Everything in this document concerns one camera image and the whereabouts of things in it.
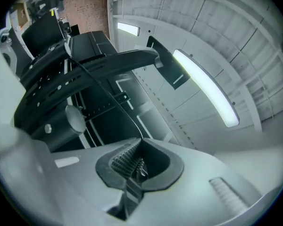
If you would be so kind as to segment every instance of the computer monitor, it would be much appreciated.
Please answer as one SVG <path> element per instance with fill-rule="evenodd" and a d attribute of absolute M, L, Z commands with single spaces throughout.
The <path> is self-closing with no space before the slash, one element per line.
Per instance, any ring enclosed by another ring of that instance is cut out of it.
<path fill-rule="evenodd" d="M 22 38 L 34 57 L 48 49 L 51 45 L 64 39 L 58 24 L 55 11 L 48 12 L 33 23 L 23 34 Z"/>

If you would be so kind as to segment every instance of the fluorescent light fixture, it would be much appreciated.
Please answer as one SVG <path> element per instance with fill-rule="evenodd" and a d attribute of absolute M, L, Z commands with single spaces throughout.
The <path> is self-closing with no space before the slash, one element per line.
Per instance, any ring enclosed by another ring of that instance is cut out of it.
<path fill-rule="evenodd" d="M 176 49 L 173 56 L 182 65 L 191 79 L 206 94 L 213 106 L 220 114 L 227 127 L 239 125 L 239 117 L 228 100 L 225 93 L 217 82 L 198 64 L 196 64 L 187 54 L 180 49 Z"/>
<path fill-rule="evenodd" d="M 138 36 L 140 34 L 140 28 L 133 25 L 117 23 L 117 28 L 129 32 L 135 36 Z"/>

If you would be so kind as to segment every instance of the black cable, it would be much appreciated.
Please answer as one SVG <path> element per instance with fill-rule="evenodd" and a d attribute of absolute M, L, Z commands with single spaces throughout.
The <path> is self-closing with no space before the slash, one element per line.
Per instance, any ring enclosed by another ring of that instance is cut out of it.
<path fill-rule="evenodd" d="M 134 120 L 131 118 L 131 116 L 124 110 L 124 108 L 117 102 L 117 100 L 115 100 L 115 98 L 113 97 L 112 94 L 110 94 L 110 92 L 108 90 L 106 90 L 100 82 L 97 81 L 97 79 L 95 79 L 93 77 L 93 75 L 82 65 L 80 64 L 79 62 L 75 61 L 73 58 L 69 58 L 71 61 L 73 61 L 75 64 L 77 64 L 84 72 L 86 72 L 94 81 L 95 83 L 101 87 L 101 89 L 105 92 L 105 94 L 110 97 L 112 99 L 112 102 L 113 104 L 118 107 L 127 117 L 129 117 L 130 121 L 134 124 L 134 126 L 137 128 L 139 134 L 140 134 L 140 137 L 141 139 L 143 139 L 143 135 L 142 135 L 142 132 L 141 130 L 139 129 L 138 125 L 136 125 L 136 123 L 134 122 Z"/>

